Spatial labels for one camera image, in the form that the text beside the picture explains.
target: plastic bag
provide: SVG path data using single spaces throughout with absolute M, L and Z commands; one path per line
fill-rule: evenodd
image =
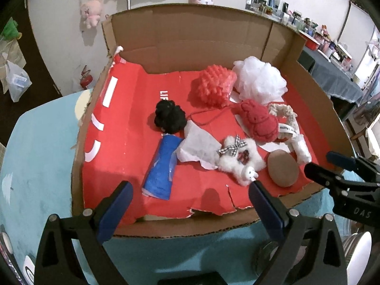
M 218 150 L 222 147 L 212 135 L 189 120 L 185 126 L 185 140 L 179 145 L 177 158 L 180 162 L 197 162 L 207 170 L 218 168 Z
M 280 101 L 288 91 L 286 80 L 280 71 L 256 57 L 244 61 L 235 61 L 232 69 L 237 74 L 235 88 L 240 92 L 240 99 L 253 99 L 260 104 Z
M 32 84 L 27 72 L 10 61 L 6 62 L 6 82 L 8 83 L 11 99 L 15 103 L 19 101 L 20 97 Z
M 10 61 L 23 68 L 26 64 L 17 40 L 5 41 L 0 40 L 0 81 L 3 86 L 3 93 L 8 91 L 8 83 L 6 82 L 6 63 Z

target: white fluffy plush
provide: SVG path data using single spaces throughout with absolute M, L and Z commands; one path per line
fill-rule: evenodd
M 244 141 L 247 145 L 239 148 L 236 156 L 233 157 L 229 153 L 223 154 L 218 163 L 218 169 L 223 172 L 232 173 L 241 186 L 247 186 L 252 181 L 255 181 L 258 178 L 257 172 L 266 167 L 264 160 L 257 151 L 255 141 L 251 138 L 244 139 Z M 228 136 L 224 140 L 223 147 L 234 145 L 234 143 L 235 138 Z M 248 151 L 249 153 L 249 161 L 246 165 L 238 161 L 239 153 L 244 151 Z

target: table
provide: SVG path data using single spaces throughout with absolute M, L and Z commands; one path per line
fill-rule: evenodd
M 304 47 L 298 62 L 331 98 L 341 120 L 346 120 L 363 97 L 360 87 L 318 51 Z
M 82 92 L 26 112 L 18 120 L 6 149 L 0 181 L 11 178 L 9 201 L 0 196 L 0 224 L 8 233 L 18 265 L 37 256 L 48 216 L 71 216 L 71 168 L 77 141 L 75 106 Z M 347 179 L 356 179 L 355 174 Z M 313 195 L 297 209 L 308 216 L 332 213 L 328 190 Z M 336 216 L 340 230 L 343 218 Z M 155 285 L 160 279 L 218 271 L 229 283 L 252 285 L 251 259 L 269 239 L 261 222 L 201 237 L 175 239 L 113 238 L 104 247 L 130 285 Z M 94 277 L 81 247 L 79 262 L 90 284 Z

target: white mesh bath puffy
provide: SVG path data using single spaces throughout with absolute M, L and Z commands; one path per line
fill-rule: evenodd
M 280 71 L 256 57 L 235 61 L 232 69 L 237 74 L 235 89 L 241 100 L 253 99 L 261 104 L 278 101 L 285 92 L 286 80 Z

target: cardboard flap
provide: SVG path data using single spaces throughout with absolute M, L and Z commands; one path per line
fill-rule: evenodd
M 280 24 L 273 24 L 261 60 L 279 69 L 289 54 L 293 39 L 297 37 L 294 31 L 289 28 Z
M 101 28 L 103 30 L 103 36 L 106 41 L 108 55 L 112 56 L 117 48 L 114 31 L 112 28 L 111 18 L 108 17 L 105 21 L 101 23 Z
M 354 156 L 351 141 L 334 110 L 332 101 L 319 87 L 309 72 L 298 62 L 304 45 L 305 40 L 302 37 L 294 37 L 289 54 L 286 56 L 280 71 L 286 80 L 297 89 L 299 95 L 321 127 L 331 150 L 349 157 Z M 318 138 L 311 138 L 310 140 L 316 141 L 317 144 Z
M 106 81 L 108 71 L 112 66 L 113 59 L 110 59 L 104 67 L 99 79 L 92 90 L 90 101 L 86 111 L 81 118 L 81 126 L 79 127 L 78 140 L 75 149 L 75 157 L 73 169 L 71 171 L 71 195 L 73 198 L 72 214 L 79 215 L 84 209 L 83 203 L 83 187 L 82 187 L 82 167 L 84 162 L 84 144 L 89 124 L 91 122 L 92 112 L 94 111 L 97 99 L 103 90 L 104 82 Z
M 271 33 L 266 57 L 273 60 L 281 52 L 280 64 L 291 44 L 286 37 L 294 33 L 273 29 L 278 24 L 252 13 L 193 4 L 125 11 L 112 16 L 112 25 L 116 43 L 124 48 L 121 57 L 151 74 L 200 71 L 212 64 L 231 69 L 237 60 L 262 58 Z M 275 40 L 278 35 L 282 41 Z
M 296 194 L 289 194 L 280 198 L 287 208 L 294 207 L 318 193 L 323 187 L 317 183 L 310 183 Z M 197 236 L 224 231 L 241 226 L 248 226 L 259 220 L 255 209 L 237 210 L 232 214 L 219 217 L 213 214 L 204 214 L 180 220 L 155 220 L 136 222 L 135 224 L 117 228 L 117 236 L 140 236 L 149 238 L 173 238 L 182 236 Z

